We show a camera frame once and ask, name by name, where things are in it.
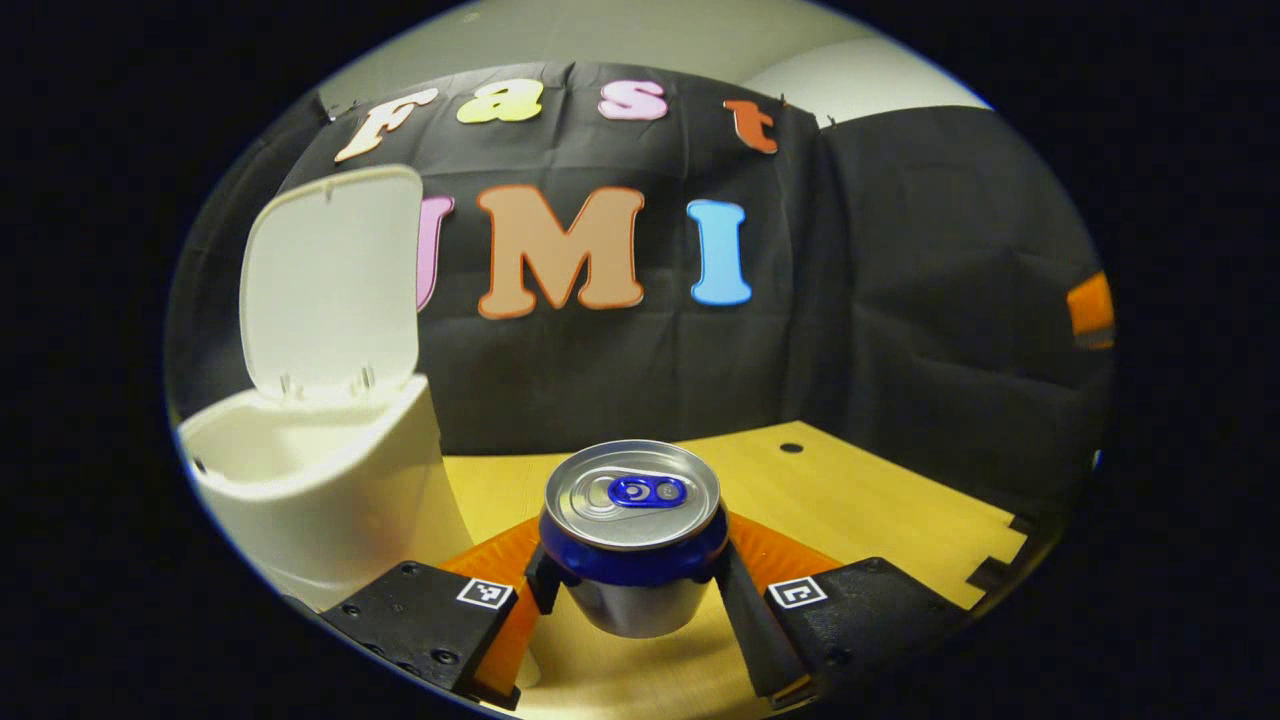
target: orange object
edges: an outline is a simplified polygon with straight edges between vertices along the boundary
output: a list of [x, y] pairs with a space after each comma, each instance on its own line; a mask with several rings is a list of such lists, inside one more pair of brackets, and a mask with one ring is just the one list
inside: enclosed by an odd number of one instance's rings
[[737, 512], [728, 514], [728, 538], [737, 547], [737, 553], [751, 575], [751, 584], [760, 594], [773, 583], [844, 566], [844, 562]]
[[520, 662], [534, 637], [540, 615], [534, 593], [525, 579], [525, 568], [538, 550], [538, 518], [502, 532], [440, 565], [442, 570], [513, 585], [516, 606], [511, 609], [498, 634], [480, 660], [472, 679], [499, 696], [516, 687]]
[[1071, 313], [1071, 332], [1076, 336], [1106, 331], [1115, 325], [1111, 287], [1102, 273], [1096, 273], [1071, 288], [1066, 293], [1066, 306]]

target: foam letter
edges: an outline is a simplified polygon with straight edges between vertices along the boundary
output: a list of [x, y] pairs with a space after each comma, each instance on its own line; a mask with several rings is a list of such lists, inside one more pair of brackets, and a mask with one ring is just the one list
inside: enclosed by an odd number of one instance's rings
[[435, 292], [436, 259], [440, 252], [440, 223], [453, 211], [453, 199], [442, 195], [424, 197], [417, 220], [417, 309], [421, 310]]
[[543, 83], [536, 79], [507, 79], [489, 83], [476, 91], [476, 99], [458, 108], [458, 122], [488, 123], [504, 120], [508, 123], [527, 120], [543, 111], [538, 97], [543, 94]]
[[600, 88], [604, 100], [596, 109], [611, 120], [657, 120], [667, 114], [667, 104], [655, 97], [662, 92], [662, 86], [655, 82], [613, 81]]
[[703, 251], [703, 277], [694, 284], [694, 300], [703, 305], [741, 305], [751, 299], [751, 286], [742, 279], [737, 228], [746, 219], [741, 205], [694, 200], [689, 217], [698, 223]]
[[334, 163], [342, 163], [356, 155], [364, 155], [383, 141], [381, 135], [379, 135], [384, 128], [387, 132], [401, 127], [408, 114], [413, 111], [413, 108], [419, 105], [426, 105], [435, 96], [439, 95], [439, 90], [429, 87], [422, 92], [415, 92], [413, 95], [406, 95], [398, 100], [392, 100], [390, 102], [383, 102], [372, 110], [369, 111], [369, 117], [365, 118], [364, 124], [356, 131], [355, 137], [346, 147], [334, 155]]
[[765, 155], [778, 151], [778, 143], [764, 137], [764, 126], [773, 127], [773, 118], [765, 115], [750, 100], [726, 100], [724, 108], [733, 111], [733, 129], [737, 137], [753, 150]]
[[644, 299], [636, 282], [635, 217], [644, 195], [627, 187], [593, 192], [568, 232], [561, 228], [543, 193], [527, 184], [507, 184], [480, 193], [476, 205], [493, 218], [489, 293], [480, 299], [485, 318], [518, 318], [536, 305], [525, 290], [527, 263], [547, 301], [564, 306], [582, 263], [586, 284], [577, 293], [585, 307], [631, 307]]

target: aluminum can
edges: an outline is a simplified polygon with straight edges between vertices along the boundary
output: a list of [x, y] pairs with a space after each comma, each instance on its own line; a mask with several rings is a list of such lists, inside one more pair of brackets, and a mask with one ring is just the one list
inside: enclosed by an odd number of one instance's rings
[[646, 439], [595, 445], [561, 462], [538, 527], [591, 624], [626, 638], [692, 620], [728, 542], [716, 473], [687, 450]]

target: ceiling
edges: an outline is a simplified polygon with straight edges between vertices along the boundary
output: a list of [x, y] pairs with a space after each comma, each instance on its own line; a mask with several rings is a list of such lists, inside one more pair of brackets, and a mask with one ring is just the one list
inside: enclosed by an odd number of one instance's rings
[[608, 61], [741, 85], [805, 51], [879, 33], [805, 0], [480, 0], [384, 44], [320, 86], [347, 108], [458, 72]]

